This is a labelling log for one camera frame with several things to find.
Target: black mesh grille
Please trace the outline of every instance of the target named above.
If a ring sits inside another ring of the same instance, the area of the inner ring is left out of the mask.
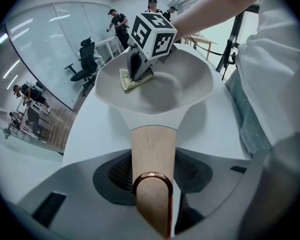
[[[198,172],[194,164],[189,163],[179,155],[175,155],[173,178],[178,186],[192,180]],[[114,164],[108,171],[108,178],[117,187],[132,192],[132,157],[129,155]]]

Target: chair headrest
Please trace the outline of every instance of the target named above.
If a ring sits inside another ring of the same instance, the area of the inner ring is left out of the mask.
[[[90,43],[91,43],[91,36],[90,36],[88,39],[83,40],[83,41],[81,42],[81,46],[84,47],[84,46],[87,46],[87,45],[90,44]]]

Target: black office chair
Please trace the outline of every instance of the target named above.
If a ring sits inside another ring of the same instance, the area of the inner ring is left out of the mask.
[[[81,61],[82,70],[77,73],[72,68],[73,64],[67,66],[65,70],[69,68],[75,74],[73,77],[71,77],[72,82],[77,82],[81,79],[84,79],[86,83],[83,85],[83,96],[86,96],[86,89],[89,87],[89,85],[94,85],[96,80],[96,76],[94,75],[94,73],[97,71],[97,63],[94,60],[95,42],[91,42],[90,36],[88,39],[81,42],[81,46],[82,48],[80,48],[79,61]]]

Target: person in black shirt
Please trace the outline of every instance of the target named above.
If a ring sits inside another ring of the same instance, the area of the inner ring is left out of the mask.
[[[40,92],[38,92],[35,88],[30,89],[29,86],[26,85],[26,84],[24,84],[22,86],[15,85],[15,86],[13,86],[13,91],[15,93],[17,93],[17,95],[21,91],[22,94],[27,97],[28,101],[30,101],[30,98],[31,98],[35,102],[39,102],[41,104],[44,104],[47,107],[48,113],[50,113],[51,107],[48,105],[48,103],[46,101],[46,98],[43,97],[40,94]]]
[[[123,45],[123,48],[127,49],[129,47],[129,35],[127,26],[128,18],[123,13],[117,13],[115,9],[111,9],[108,15],[110,14],[113,16],[113,18],[111,20],[109,28],[107,28],[106,31],[109,32],[114,25],[116,36],[119,38],[121,44]]]
[[[171,14],[174,14],[177,11],[178,10],[176,9],[176,7],[171,6],[170,9],[165,11],[162,16],[165,17],[168,20],[168,22],[171,22]]]
[[[157,0],[148,0],[148,10],[145,10],[145,13],[156,13],[162,14],[162,10],[157,8]]]

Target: sponge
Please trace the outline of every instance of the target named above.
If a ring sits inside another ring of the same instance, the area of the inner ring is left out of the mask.
[[[144,84],[154,76],[154,72],[151,69],[148,69],[138,81],[130,78],[128,69],[119,68],[119,74],[122,87],[125,91]]]

